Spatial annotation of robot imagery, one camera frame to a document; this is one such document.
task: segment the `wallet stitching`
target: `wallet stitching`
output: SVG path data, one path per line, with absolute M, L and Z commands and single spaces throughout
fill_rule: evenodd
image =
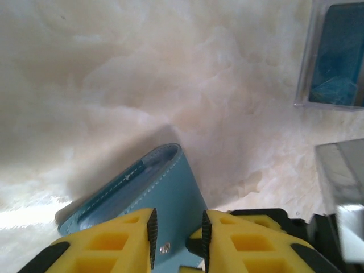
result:
M 163 152 L 165 152 L 166 150 L 169 150 L 170 148 L 172 148 L 174 145 L 173 144 L 167 144 L 165 147 L 162 148 L 157 148 L 156 151 L 152 151 L 151 153 L 147 154 L 145 156 L 146 159 L 150 159 L 153 158 L 159 154 L 162 154 Z
M 125 210 L 124 214 L 129 213 L 133 207 L 135 207 L 144 197 L 147 196 L 148 193 L 150 193 L 164 178 L 165 176 L 174 168 L 174 166 L 179 162 L 179 160 L 181 159 L 183 154 L 181 154 L 176 161 L 173 163 L 172 166 L 169 167 L 168 170 L 166 170 L 166 172 L 151 186 L 150 189 L 148 189 L 147 192 L 145 192 L 138 200 L 136 200 L 136 202 L 134 204 L 132 204 L 131 207 L 129 207 L 128 209 Z
M 88 206 L 86 209 L 84 209 L 81 214 L 79 215 L 79 218 L 82 217 L 82 215 L 84 215 L 87 211 L 89 211 L 93 206 L 95 206 L 98 202 L 100 202 L 102 199 L 105 198 L 105 196 L 107 196 L 111 191 L 113 191 L 117 186 L 119 186 L 120 184 L 122 184 L 124 181 L 129 180 L 129 177 L 136 172 L 138 169 L 142 168 L 143 165 L 139 166 L 138 168 L 136 168 L 135 170 L 133 170 L 132 172 L 128 173 L 121 181 L 119 181 L 115 186 L 113 186 L 112 188 L 110 188 L 107 192 L 105 192 L 101 197 L 99 197 L 94 203 L 92 203 L 92 205 Z M 66 232 L 69 233 L 69 227 L 71 226 L 71 224 L 73 224 L 74 221 L 71 221 L 69 223 L 69 225 L 66 228 Z
M 132 210 L 133 207 L 135 207 L 144 197 L 147 196 L 148 193 L 150 193 L 152 191 L 152 189 L 154 189 L 155 186 L 157 186 L 159 184 L 159 182 L 167 175 L 167 173 L 170 172 L 171 169 L 173 169 L 173 167 L 179 162 L 179 160 L 181 159 L 183 153 L 176 159 L 176 161 L 174 162 L 174 164 L 172 166 L 169 167 L 169 169 L 157 180 L 156 183 L 154 183 L 150 189 L 148 189 L 148 191 L 146 193 L 143 194 L 143 196 L 141 196 L 130 208 L 128 208 L 124 214 L 129 213 L 130 210 Z M 119 183 L 117 183 L 115 186 L 113 186 L 111 189 L 109 189 L 105 194 L 103 194 L 99 199 L 97 199 L 94 203 L 92 203 L 92 205 L 88 206 L 86 209 L 84 209 L 81 214 L 78 216 L 78 218 L 82 217 L 82 215 L 84 215 L 87 211 L 89 211 L 92 207 L 94 207 L 99 201 L 101 201 L 102 199 L 105 198 L 105 196 L 107 196 L 111 191 L 113 191 L 117 186 L 119 186 L 120 184 L 122 184 L 125 180 L 128 180 L 130 175 L 132 175 L 134 172 L 136 172 L 138 169 L 140 169 L 142 166 L 139 166 L 138 168 L 136 168 L 135 170 L 133 170 L 130 174 L 126 175 L 124 177 L 123 180 L 121 180 Z M 75 221 L 71 221 L 67 228 L 66 228 L 66 232 L 67 234 L 69 234 L 69 227 L 71 226 L 71 224 L 73 224 Z

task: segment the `blue item in case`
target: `blue item in case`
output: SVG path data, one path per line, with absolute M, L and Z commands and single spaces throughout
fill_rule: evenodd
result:
M 364 3 L 333 5 L 322 30 L 310 102 L 364 106 Z

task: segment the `blue leather wallet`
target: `blue leather wallet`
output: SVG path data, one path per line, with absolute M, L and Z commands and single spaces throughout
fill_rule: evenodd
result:
M 178 144 L 156 148 L 106 184 L 59 225 L 68 235 L 143 208 L 158 212 L 156 273 L 196 267 L 201 258 L 185 248 L 201 226 L 206 204 Z

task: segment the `blue object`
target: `blue object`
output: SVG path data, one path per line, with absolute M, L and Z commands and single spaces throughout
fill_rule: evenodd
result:
M 310 102 L 364 106 L 364 3 L 333 5 L 322 30 Z
M 202 259 L 185 248 L 187 238 L 201 227 L 207 209 L 187 159 L 178 144 L 161 146 L 122 172 L 59 225 L 68 235 L 129 212 L 156 208 L 157 273 L 177 273 L 180 266 L 197 267 Z M 171 244 L 170 252 L 160 247 Z

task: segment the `transparent plastic case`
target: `transparent plastic case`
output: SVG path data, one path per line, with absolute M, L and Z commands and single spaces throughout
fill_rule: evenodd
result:
M 364 110 L 364 1 L 313 0 L 295 106 Z

